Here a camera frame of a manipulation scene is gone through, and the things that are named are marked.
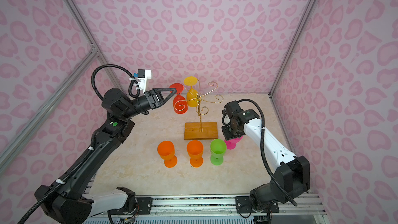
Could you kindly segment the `aluminium frame post back right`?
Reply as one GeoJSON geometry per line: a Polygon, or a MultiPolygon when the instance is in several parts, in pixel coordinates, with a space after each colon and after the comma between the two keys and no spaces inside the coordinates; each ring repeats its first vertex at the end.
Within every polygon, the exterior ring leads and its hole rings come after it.
{"type": "Polygon", "coordinates": [[[301,36],[305,32],[306,26],[308,25],[308,22],[311,18],[311,15],[313,14],[316,5],[318,4],[319,0],[308,0],[302,15],[300,16],[299,22],[297,24],[297,27],[295,29],[295,32],[292,36],[291,42],[288,46],[287,52],[285,53],[285,56],[283,58],[283,62],[278,70],[278,73],[276,75],[276,79],[271,87],[271,90],[269,92],[269,97],[272,98],[273,95],[275,94],[275,91],[277,90],[277,87],[282,79],[282,76],[284,74],[284,71],[288,65],[289,60],[291,59],[293,52],[296,49],[296,46],[298,45],[301,36]]]}

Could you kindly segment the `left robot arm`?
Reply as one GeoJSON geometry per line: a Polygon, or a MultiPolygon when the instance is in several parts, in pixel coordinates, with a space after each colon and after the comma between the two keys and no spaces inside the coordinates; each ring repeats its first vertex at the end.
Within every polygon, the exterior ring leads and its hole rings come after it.
{"type": "Polygon", "coordinates": [[[39,207],[60,224],[82,224],[91,216],[118,209],[127,214],[138,212],[135,192],[125,187],[100,195],[85,195],[85,189],[106,159],[128,138],[135,123],[131,120],[139,114],[163,106],[177,90],[155,88],[144,95],[130,99],[120,89],[108,90],[102,100],[107,111],[104,124],[96,129],[89,147],[76,162],[50,186],[40,186],[34,196],[37,202],[22,217],[28,219],[39,207]]]}

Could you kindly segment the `green wine glass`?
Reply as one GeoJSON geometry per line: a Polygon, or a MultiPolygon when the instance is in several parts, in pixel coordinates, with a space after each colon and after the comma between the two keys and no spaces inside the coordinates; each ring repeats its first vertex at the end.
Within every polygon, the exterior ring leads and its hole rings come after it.
{"type": "Polygon", "coordinates": [[[215,139],[210,143],[211,157],[210,161],[215,166],[220,166],[224,162],[224,155],[227,151],[227,145],[224,140],[215,139]]]}

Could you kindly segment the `orange wine glass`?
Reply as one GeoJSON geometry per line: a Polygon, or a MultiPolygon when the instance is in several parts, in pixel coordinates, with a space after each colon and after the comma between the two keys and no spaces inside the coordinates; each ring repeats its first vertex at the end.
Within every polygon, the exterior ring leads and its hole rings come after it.
{"type": "Polygon", "coordinates": [[[174,144],[171,141],[163,141],[157,147],[159,156],[164,160],[164,165],[167,168],[173,168],[178,160],[175,156],[174,144]]]}
{"type": "Polygon", "coordinates": [[[203,150],[204,146],[200,141],[193,140],[187,145],[187,152],[190,157],[190,164],[194,168],[199,168],[203,164],[203,150]]]}

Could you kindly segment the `aluminium frame left horizontal bar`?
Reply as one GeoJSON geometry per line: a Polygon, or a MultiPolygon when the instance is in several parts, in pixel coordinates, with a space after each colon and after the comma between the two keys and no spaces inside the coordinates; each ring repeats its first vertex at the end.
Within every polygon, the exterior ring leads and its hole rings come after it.
{"type": "Polygon", "coordinates": [[[80,77],[90,67],[93,60],[96,59],[98,49],[93,48],[78,64],[65,81],[58,87],[52,96],[39,108],[33,115],[33,118],[20,130],[19,134],[15,136],[12,142],[6,147],[1,154],[1,174],[10,167],[15,158],[25,148],[32,136],[43,125],[53,111],[58,107],[66,95],[70,92],[72,87],[79,81],[80,77]]]}

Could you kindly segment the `red wine glass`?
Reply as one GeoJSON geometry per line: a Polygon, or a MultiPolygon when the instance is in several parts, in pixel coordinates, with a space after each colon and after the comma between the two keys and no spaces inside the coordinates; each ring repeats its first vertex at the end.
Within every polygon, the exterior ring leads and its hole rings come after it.
{"type": "Polygon", "coordinates": [[[180,83],[174,83],[170,86],[170,88],[176,89],[176,96],[173,99],[173,109],[176,114],[184,114],[188,110],[188,105],[185,97],[181,94],[184,91],[184,86],[180,83]]]}

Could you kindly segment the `wooden rack base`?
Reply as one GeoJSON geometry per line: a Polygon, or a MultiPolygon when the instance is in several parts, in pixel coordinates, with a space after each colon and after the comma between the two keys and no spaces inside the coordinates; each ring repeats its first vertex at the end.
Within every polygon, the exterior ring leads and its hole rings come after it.
{"type": "Polygon", "coordinates": [[[184,140],[214,140],[218,138],[216,122],[187,122],[184,127],[184,140]]]}

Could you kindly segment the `pink wine glass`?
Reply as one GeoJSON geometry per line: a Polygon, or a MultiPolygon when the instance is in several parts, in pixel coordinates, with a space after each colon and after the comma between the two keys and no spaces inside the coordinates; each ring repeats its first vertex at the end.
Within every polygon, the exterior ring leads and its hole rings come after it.
{"type": "Polygon", "coordinates": [[[226,146],[227,146],[227,149],[228,149],[228,150],[233,150],[233,149],[235,149],[236,144],[237,144],[238,142],[240,142],[242,138],[243,138],[243,136],[241,136],[241,137],[239,137],[239,138],[234,138],[234,139],[231,139],[231,140],[225,140],[224,142],[225,142],[225,144],[226,144],[226,146]]]}

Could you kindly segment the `yellow wine glass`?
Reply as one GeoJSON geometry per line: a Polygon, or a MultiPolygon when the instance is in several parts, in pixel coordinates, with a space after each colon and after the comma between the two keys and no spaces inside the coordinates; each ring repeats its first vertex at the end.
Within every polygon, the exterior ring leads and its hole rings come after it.
{"type": "Polygon", "coordinates": [[[197,102],[198,91],[196,89],[194,89],[194,86],[198,83],[198,79],[194,76],[189,76],[184,79],[183,83],[186,86],[190,87],[187,91],[187,96],[186,96],[187,105],[189,107],[197,107],[198,106],[198,102],[197,102]]]}

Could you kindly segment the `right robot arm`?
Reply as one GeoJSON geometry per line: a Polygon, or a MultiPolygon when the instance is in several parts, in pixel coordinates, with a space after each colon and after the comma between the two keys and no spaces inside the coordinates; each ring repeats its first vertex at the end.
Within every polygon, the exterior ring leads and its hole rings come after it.
{"type": "Polygon", "coordinates": [[[250,137],[260,148],[262,163],[270,177],[270,182],[263,184],[249,193],[251,211],[266,212],[266,223],[272,222],[272,207],[279,203],[291,203],[297,206],[295,198],[311,188],[310,162],[305,156],[298,157],[288,150],[265,126],[265,116],[260,106],[254,101],[256,110],[241,108],[241,100],[232,101],[224,106],[222,133],[227,141],[250,137]]]}

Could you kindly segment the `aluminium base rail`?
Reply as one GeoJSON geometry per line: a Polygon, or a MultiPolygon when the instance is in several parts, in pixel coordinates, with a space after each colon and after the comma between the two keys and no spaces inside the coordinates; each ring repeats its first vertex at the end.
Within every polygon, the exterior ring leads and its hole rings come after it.
{"type": "Polygon", "coordinates": [[[103,212],[86,224],[328,224],[321,199],[305,193],[291,203],[274,203],[271,211],[250,208],[247,195],[158,195],[138,196],[140,208],[125,214],[103,212]]]}

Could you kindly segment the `aluminium frame post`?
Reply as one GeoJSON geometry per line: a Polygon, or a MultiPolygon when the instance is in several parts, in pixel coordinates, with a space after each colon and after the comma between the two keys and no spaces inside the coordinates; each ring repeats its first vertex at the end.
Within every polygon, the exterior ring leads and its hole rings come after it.
{"type": "Polygon", "coordinates": [[[99,59],[99,62],[103,64],[108,64],[109,61],[107,60],[106,56],[102,52],[98,42],[95,40],[93,32],[89,28],[89,25],[82,14],[81,10],[79,9],[78,5],[76,4],[75,0],[63,0],[67,8],[69,9],[71,15],[74,17],[77,25],[79,26],[80,30],[82,31],[83,36],[86,38],[88,43],[95,53],[96,57],[99,59]]]}
{"type": "Polygon", "coordinates": [[[306,26],[308,25],[308,22],[311,18],[311,15],[313,14],[316,5],[318,4],[319,0],[308,0],[302,15],[300,16],[299,22],[297,24],[297,27],[295,29],[295,32],[292,36],[291,42],[288,46],[287,52],[285,53],[285,56],[283,58],[283,62],[278,70],[278,73],[276,75],[276,79],[271,87],[271,90],[269,92],[269,97],[272,98],[273,95],[275,94],[275,91],[277,90],[277,87],[282,79],[282,76],[284,74],[284,71],[288,65],[289,60],[291,59],[293,52],[296,49],[296,46],[298,45],[301,36],[305,32],[306,26]]]}

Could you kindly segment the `aluminium frame post back left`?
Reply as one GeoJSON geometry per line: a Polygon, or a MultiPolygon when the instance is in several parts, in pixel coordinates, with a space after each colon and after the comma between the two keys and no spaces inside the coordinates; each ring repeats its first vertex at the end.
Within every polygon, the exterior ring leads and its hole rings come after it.
{"type": "Polygon", "coordinates": [[[109,61],[107,60],[106,56],[102,52],[98,42],[95,40],[93,32],[89,28],[89,25],[82,14],[81,10],[79,9],[78,5],[76,4],[75,0],[63,0],[67,8],[69,9],[71,15],[74,17],[77,25],[79,26],[80,30],[82,31],[83,36],[86,38],[88,43],[95,53],[96,57],[99,59],[99,62],[103,64],[108,64],[109,61]]]}

